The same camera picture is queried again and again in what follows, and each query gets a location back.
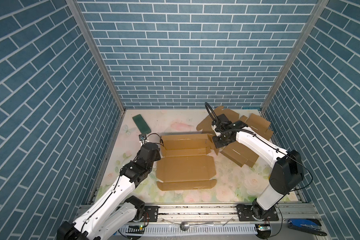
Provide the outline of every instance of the table surface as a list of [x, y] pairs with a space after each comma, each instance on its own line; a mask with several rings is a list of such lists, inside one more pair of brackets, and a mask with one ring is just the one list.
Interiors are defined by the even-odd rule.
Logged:
[[[235, 111], [240, 116], [249, 117], [252, 113], [259, 115], [259, 111], [254, 109]], [[96, 199], [99, 199], [112, 185], [119, 176], [120, 168], [133, 160], [140, 149], [138, 138], [140, 132], [132, 120], [132, 117], [138, 114], [143, 116], [152, 132], [159, 135], [198, 133], [197, 124], [208, 115], [205, 109], [127, 110]], [[158, 137], [151, 135], [149, 140], [156, 142]], [[217, 180], [217, 184], [214, 188], [161, 191], [156, 184], [156, 163], [154, 163], [152, 172], [131, 195], [135, 195], [146, 203], [252, 202], [269, 183], [271, 168], [262, 158], [259, 158], [250, 168], [247, 165], [238, 166], [221, 153], [216, 155], [212, 151], [209, 156], [214, 158], [216, 166], [216, 176], [213, 178]], [[282, 201], [297, 200], [294, 192], [282, 199]]]

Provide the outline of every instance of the smartphone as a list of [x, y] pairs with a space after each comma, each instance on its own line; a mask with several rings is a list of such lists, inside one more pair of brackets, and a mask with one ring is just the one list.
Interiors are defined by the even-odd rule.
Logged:
[[151, 132], [151, 129], [149, 128], [148, 124], [145, 122], [141, 114], [132, 117], [132, 119], [135, 122], [141, 134], [148, 134]]

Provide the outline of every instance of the black cable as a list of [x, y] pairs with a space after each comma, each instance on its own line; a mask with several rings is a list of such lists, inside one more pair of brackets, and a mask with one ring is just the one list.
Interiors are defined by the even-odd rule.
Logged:
[[278, 235], [278, 234], [280, 233], [281, 229], [283, 228], [283, 214], [281, 213], [281, 210], [280, 210], [279, 207], [278, 207], [278, 209], [279, 209], [279, 212], [280, 212], [280, 215], [281, 215], [281, 226], [280, 226], [280, 229], [279, 229], [279, 231], [278, 231], [275, 235], [269, 236], [268, 238], [271, 238], [271, 237], [274, 237], [274, 236]]
[[161, 142], [161, 143], [157, 143], [157, 142], [152, 142], [152, 143], [160, 144], [161, 146], [165, 147], [165, 146], [164, 146], [163, 139], [162, 139], [161, 136], [158, 135], [157, 133], [151, 133], [151, 134], [149, 134], [146, 139], [148, 139], [148, 137], [151, 136], [152, 134], [156, 134], [156, 135], [160, 138], [160, 142]]
[[147, 142], [147, 143], [144, 143], [143, 145], [145, 145], [145, 144], [149, 144], [149, 143], [155, 143], [155, 144], [160, 144], [161, 146], [163, 146], [163, 147], [164, 147], [164, 145], [163, 145], [163, 144], [161, 144], [161, 143], [158, 143], [158, 142]]
[[[260, 139], [260, 138], [256, 135], [255, 132], [252, 132], [252, 131], [250, 131], [250, 130], [247, 130], [247, 129], [229, 129], [229, 130], [226, 130], [226, 131], [224, 131], [224, 132], [222, 132], [222, 133], [227, 133], [227, 132], [246, 132], [246, 133], [252, 134], [253, 137], [256, 137], [256, 138], [259, 139], [261, 142], [265, 143], [268, 147], [272, 148], [272, 149], [275, 150], [276, 152], [280, 152], [279, 149], [272, 147], [272, 146], [269, 145], [267, 142], [265, 142], [265, 141], [263, 141], [262, 139]], [[305, 168], [305, 170], [307, 170], [307, 172], [308, 172], [309, 175], [311, 176], [311, 181], [310, 181], [307, 185], [305, 185], [305, 186], [303, 186], [303, 187], [301, 187], [301, 188], [295, 189], [295, 190], [291, 190], [291, 191], [289, 191], [289, 192], [293, 192], [293, 191], [296, 191], [296, 190], [305, 189], [306, 187], [308, 187], [309, 185], [311, 185], [311, 183], [313, 182], [313, 175], [312, 175], [312, 173], [311, 173], [303, 164], [301, 164], [300, 162], [296, 161], [295, 159], [293, 159], [292, 157], [288, 156], [287, 154], [285, 154], [285, 153], [283, 153], [283, 152], [280, 152], [280, 153], [284, 154], [285, 156], [289, 157], [290, 159], [292, 159], [292, 160], [295, 161], [296, 163], [300, 164], [303, 168]]]
[[[120, 179], [120, 175], [119, 175], [119, 178], [117, 179], [116, 185], [115, 185], [115, 187], [113, 188], [113, 190], [116, 189], [117, 184], [119, 183], [119, 179]], [[113, 192], [110, 192], [110, 194], [109, 194], [108, 197], [105, 199], [105, 201], [101, 204], [101, 206], [100, 206], [98, 209], [96, 209], [96, 211], [94, 211], [94, 212], [87, 218], [87, 220], [90, 219], [102, 206], [104, 206], [104, 204], [105, 204], [106, 201], [109, 199], [109, 197], [112, 195], [112, 193], [113, 193]], [[85, 225], [85, 224], [87, 224], [87, 223], [85, 222], [85, 223], [83, 224], [83, 226], [81, 227], [81, 230], [80, 230], [81, 233], [82, 233], [82, 231], [83, 231], [83, 228], [84, 228], [84, 225]]]
[[124, 234], [122, 234], [121, 232], [120, 232], [120, 230], [117, 230], [119, 233], [120, 233], [120, 235], [122, 235], [123, 237], [125, 237], [126, 239], [129, 239], [127, 236], [125, 236]]
[[205, 105], [206, 111], [208, 112], [209, 116], [212, 118], [213, 121], [215, 121], [217, 131], [221, 132], [220, 124], [221, 123], [228, 124], [228, 122], [219, 122], [219, 118], [216, 116], [216, 113], [213, 110], [213, 108], [211, 107], [211, 105], [207, 102], [205, 102], [204, 105]]

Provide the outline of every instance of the brick wall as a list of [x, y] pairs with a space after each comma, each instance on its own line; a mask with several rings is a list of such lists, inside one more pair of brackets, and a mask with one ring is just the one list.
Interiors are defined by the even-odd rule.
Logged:
[[360, 0], [329, 1], [266, 116], [312, 171], [329, 235], [360, 239]]
[[0, 0], [0, 240], [72, 220], [118, 116], [65, 0]]
[[127, 108], [259, 108], [316, 0], [79, 0]]

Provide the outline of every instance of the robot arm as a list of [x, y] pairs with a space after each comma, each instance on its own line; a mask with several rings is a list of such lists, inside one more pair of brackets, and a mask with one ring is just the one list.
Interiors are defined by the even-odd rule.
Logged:
[[224, 114], [216, 116], [208, 103], [205, 103], [205, 106], [213, 119], [212, 129], [216, 136], [212, 139], [216, 148], [238, 141], [271, 166], [269, 185], [252, 202], [253, 216], [259, 220], [266, 218], [269, 212], [274, 211], [274, 205], [304, 179], [300, 154], [295, 150], [287, 151], [274, 145], [257, 135], [242, 121], [232, 123]]
[[136, 158], [120, 170], [120, 176], [103, 196], [72, 224], [64, 222], [58, 229], [58, 240], [108, 239], [122, 225], [139, 221], [145, 203], [132, 196], [115, 209], [120, 202], [147, 178], [154, 161], [160, 160], [160, 150], [155, 143], [143, 144]]
[[254, 151], [272, 168], [269, 185], [253, 203], [257, 216], [263, 218], [262, 215], [304, 179], [302, 165], [298, 164], [301, 157], [297, 151], [288, 152], [255, 134], [250, 127], [242, 129], [247, 131], [237, 132], [236, 141]]

